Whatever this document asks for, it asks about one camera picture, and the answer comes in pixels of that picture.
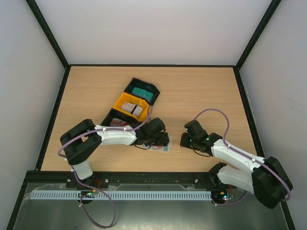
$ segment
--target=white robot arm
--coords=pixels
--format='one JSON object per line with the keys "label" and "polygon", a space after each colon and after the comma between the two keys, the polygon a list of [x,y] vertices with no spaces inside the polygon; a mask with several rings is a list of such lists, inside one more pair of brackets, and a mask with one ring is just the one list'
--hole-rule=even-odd
{"label": "white robot arm", "polygon": [[65,159],[74,168],[79,179],[84,180],[93,175],[92,167],[87,160],[98,146],[103,145],[153,145],[167,146],[168,133],[161,119],[155,118],[142,127],[133,130],[139,124],[130,124],[122,127],[106,127],[95,125],[91,119],[86,119],[63,134],[60,138],[65,145],[78,135],[90,130],[100,130],[73,141],[64,148]]}
{"label": "white robot arm", "polygon": [[269,208],[274,208],[288,192],[277,177],[265,168],[266,166],[277,174],[289,190],[293,189],[287,174],[274,157],[265,159],[255,156],[229,143],[227,144],[216,133],[208,135],[197,120],[188,122],[185,128],[187,133],[183,133],[181,136],[180,145],[182,147],[208,153],[210,156],[223,159],[236,167],[235,169],[221,162],[215,165],[209,171],[216,175],[217,178],[214,181],[231,184],[249,191]]}

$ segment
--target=gray floor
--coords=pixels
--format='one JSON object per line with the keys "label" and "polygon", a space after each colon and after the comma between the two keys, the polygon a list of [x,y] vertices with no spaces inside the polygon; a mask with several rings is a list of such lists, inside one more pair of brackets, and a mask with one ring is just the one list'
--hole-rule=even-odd
{"label": "gray floor", "polygon": [[[37,185],[28,187],[28,192]],[[157,189],[149,186],[146,189]],[[210,201],[116,201],[118,218],[112,230],[286,230],[278,205],[268,209],[252,195],[240,204],[215,207]],[[112,220],[109,201],[87,207],[100,224]],[[15,230],[96,230],[75,200],[24,200]]]}

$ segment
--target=yellow container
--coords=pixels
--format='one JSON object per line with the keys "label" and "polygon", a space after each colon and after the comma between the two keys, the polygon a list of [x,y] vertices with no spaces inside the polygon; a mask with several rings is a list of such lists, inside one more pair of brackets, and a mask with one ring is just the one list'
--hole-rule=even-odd
{"label": "yellow container", "polygon": [[[137,106],[141,107],[143,110],[140,113],[140,115],[137,117],[135,115],[132,115],[124,110],[121,109],[121,107],[123,106],[123,104],[127,102],[127,103],[131,103],[131,104],[136,104]],[[113,106],[113,109],[116,109],[124,114],[127,114],[129,116],[134,117],[135,119],[137,119],[138,121],[144,121],[147,117],[147,111],[149,108],[149,104],[141,98],[138,98],[136,96],[133,96],[131,94],[125,93],[123,92],[121,94],[121,96],[119,97],[119,99],[116,101],[116,103]]]}

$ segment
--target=white panel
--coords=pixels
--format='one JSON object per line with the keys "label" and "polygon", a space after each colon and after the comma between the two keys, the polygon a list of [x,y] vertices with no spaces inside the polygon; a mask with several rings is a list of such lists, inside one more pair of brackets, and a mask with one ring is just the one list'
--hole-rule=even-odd
{"label": "white panel", "polygon": [[271,0],[37,0],[69,63],[238,61]]}
{"label": "white panel", "polygon": [[24,0],[1,1],[0,28],[0,229],[6,229],[64,69]]}
{"label": "white panel", "polygon": [[266,156],[279,159],[293,183],[288,202],[296,229],[306,229],[307,1],[282,1],[241,73]]}

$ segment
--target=wooden tabletop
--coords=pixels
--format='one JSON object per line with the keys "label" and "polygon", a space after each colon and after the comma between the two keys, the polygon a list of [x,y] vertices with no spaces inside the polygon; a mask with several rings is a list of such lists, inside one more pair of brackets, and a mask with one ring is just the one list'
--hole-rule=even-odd
{"label": "wooden tabletop", "polygon": [[[256,154],[232,68],[72,67],[41,170],[71,169],[57,155],[60,136],[87,118],[100,124],[133,77],[154,84],[161,92],[151,118],[163,120],[174,145],[170,153],[100,146],[89,158],[94,171],[207,172],[222,160],[199,156],[179,145],[184,125],[206,108],[225,112],[230,120],[227,140]],[[226,129],[225,118],[217,112],[206,112],[198,121],[208,133],[222,136]]]}

